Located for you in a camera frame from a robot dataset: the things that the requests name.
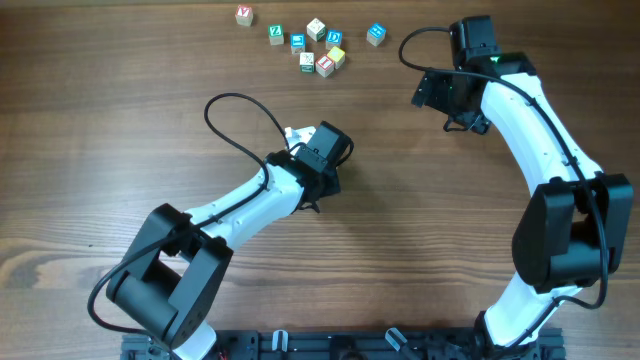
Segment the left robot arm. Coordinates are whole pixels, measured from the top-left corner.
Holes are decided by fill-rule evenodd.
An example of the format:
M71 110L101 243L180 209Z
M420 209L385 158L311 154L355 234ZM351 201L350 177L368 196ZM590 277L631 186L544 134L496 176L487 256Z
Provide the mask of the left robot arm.
M220 199L181 212L163 204L146 218L107 298L175 359L203 359L217 341L206 322L231 258L271 223L340 191L338 167L352 140L327 122L286 129L287 148L269 154L259 172Z

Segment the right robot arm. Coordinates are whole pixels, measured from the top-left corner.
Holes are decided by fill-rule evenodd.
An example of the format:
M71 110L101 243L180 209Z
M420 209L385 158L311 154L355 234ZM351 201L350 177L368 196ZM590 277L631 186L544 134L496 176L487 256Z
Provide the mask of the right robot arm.
M621 261L634 191L606 174L573 140L549 104L528 57L505 53L487 16L446 28L453 65L422 68L412 101L442 112L447 132L499 131L530 200L512 238L515 274L476 326L486 356L516 356L579 293L596 287L601 306Z

